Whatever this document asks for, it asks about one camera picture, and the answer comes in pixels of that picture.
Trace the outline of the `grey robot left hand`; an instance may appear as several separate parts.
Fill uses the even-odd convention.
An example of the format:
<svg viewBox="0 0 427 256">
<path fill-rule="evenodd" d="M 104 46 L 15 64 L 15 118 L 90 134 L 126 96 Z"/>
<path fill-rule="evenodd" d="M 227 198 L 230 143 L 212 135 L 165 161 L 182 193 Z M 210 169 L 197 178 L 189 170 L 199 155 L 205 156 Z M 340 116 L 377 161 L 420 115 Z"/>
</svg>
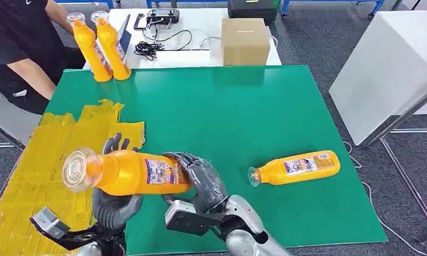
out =
<svg viewBox="0 0 427 256">
<path fill-rule="evenodd" d="M 92 215 L 97 223 L 108 229 L 125 227 L 127 221 L 140 211 L 143 196 L 113 196 L 102 189 L 92 189 Z"/>
</svg>

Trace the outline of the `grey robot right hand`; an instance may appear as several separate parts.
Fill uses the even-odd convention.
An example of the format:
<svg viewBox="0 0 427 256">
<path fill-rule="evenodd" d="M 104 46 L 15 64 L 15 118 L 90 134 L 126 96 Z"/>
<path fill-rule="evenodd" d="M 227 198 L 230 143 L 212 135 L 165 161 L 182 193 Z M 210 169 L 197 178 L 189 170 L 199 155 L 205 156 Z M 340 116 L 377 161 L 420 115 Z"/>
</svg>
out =
<svg viewBox="0 0 427 256">
<path fill-rule="evenodd" d="M 225 184 L 209 161 L 190 153 L 165 152 L 176 160 L 196 190 L 191 199 L 198 213 L 220 213 L 229 197 Z"/>
</svg>

